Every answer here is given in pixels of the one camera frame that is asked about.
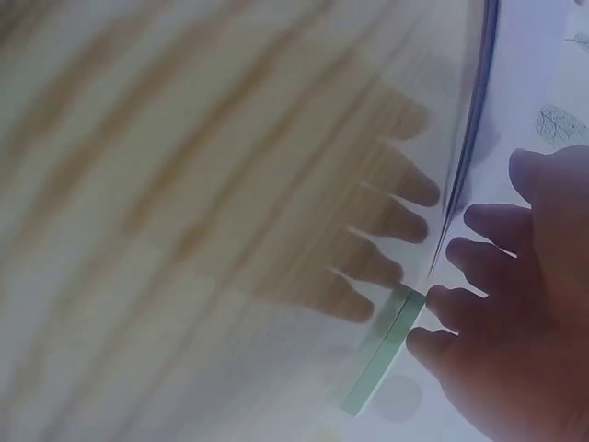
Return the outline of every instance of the white surface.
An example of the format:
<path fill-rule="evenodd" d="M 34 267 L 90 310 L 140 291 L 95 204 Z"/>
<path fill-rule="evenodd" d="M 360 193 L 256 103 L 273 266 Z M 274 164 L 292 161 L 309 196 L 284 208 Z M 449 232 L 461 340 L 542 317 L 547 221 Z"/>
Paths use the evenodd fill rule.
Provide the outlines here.
<path fill-rule="evenodd" d="M 492 155 L 475 167 L 473 202 L 521 203 L 511 188 L 507 161 L 517 147 L 529 148 L 537 142 L 537 113 L 546 102 L 549 85 L 560 65 L 570 7 L 572 2 L 567 0 L 502 1 L 483 116 L 484 123 L 492 123 L 499 139 L 486 140 L 486 133 L 481 133 L 477 140 L 478 145 L 496 145 Z M 451 227 L 449 238 L 455 236 L 472 236 L 461 217 Z M 428 285 L 452 287 L 465 283 L 456 269 L 441 260 Z M 430 329 L 440 327 L 429 312 L 422 314 L 420 325 Z M 436 380 L 405 350 L 372 405 L 351 425 L 344 440 L 479 442 L 488 439 L 460 416 Z"/>

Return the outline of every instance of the glass panel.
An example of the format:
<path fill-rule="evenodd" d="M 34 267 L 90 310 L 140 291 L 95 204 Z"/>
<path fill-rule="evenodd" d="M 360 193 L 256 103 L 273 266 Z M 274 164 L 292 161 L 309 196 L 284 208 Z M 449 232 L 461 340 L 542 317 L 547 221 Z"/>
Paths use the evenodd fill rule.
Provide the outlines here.
<path fill-rule="evenodd" d="M 6 440 L 344 425 L 432 264 L 483 7 L 40 1 L 11 22 Z"/>

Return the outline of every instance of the light wood table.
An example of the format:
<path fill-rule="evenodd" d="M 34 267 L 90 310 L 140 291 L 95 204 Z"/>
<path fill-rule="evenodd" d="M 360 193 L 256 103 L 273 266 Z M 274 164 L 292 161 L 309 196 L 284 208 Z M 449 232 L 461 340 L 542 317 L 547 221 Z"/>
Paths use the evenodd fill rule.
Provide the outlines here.
<path fill-rule="evenodd" d="M 19 6 L 0 439 L 324 440 L 375 309 L 430 265 L 472 3 Z"/>

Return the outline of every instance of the hand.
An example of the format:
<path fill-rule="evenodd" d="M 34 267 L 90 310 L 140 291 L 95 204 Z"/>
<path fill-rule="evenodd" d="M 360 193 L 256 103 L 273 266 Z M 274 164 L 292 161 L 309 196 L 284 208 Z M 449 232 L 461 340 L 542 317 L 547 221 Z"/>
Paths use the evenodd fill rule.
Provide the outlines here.
<path fill-rule="evenodd" d="M 510 173 L 531 209 L 471 206 L 491 243 L 447 249 L 488 297 L 434 287 L 428 308 L 457 335 L 417 329 L 407 345 L 492 440 L 589 440 L 589 147 L 519 151 Z"/>

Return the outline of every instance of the finger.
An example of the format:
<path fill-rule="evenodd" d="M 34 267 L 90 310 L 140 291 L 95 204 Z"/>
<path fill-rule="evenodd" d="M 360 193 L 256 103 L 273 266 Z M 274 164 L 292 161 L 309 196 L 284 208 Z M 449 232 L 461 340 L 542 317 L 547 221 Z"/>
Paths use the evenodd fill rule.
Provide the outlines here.
<path fill-rule="evenodd" d="M 383 192 L 394 194 L 425 207 L 440 200 L 440 189 L 392 145 L 383 145 L 365 182 Z"/>
<path fill-rule="evenodd" d="M 437 285 L 427 295 L 427 308 L 454 332 L 473 332 L 484 316 L 484 300 L 466 288 L 448 290 Z"/>
<path fill-rule="evenodd" d="M 515 258 L 492 244 L 455 238 L 446 256 L 470 284 L 488 295 L 505 296 L 517 290 Z"/>
<path fill-rule="evenodd" d="M 533 203 L 546 156 L 527 150 L 516 150 L 510 159 L 509 175 L 517 192 Z"/>
<path fill-rule="evenodd" d="M 532 211 L 509 204 L 474 204 L 464 213 L 468 227 L 497 247 L 517 254 L 532 235 Z"/>
<path fill-rule="evenodd" d="M 393 288 L 403 277 L 401 266 L 385 257 L 370 241 L 352 233 L 345 234 L 345 247 L 332 267 L 356 281 Z"/>
<path fill-rule="evenodd" d="M 377 237 L 398 238 L 410 243 L 424 242 L 426 221 L 390 195 L 358 186 L 352 197 L 349 227 Z"/>
<path fill-rule="evenodd" d="M 413 329 L 407 337 L 407 349 L 437 378 L 445 376 L 447 352 L 456 340 L 449 331 Z"/>

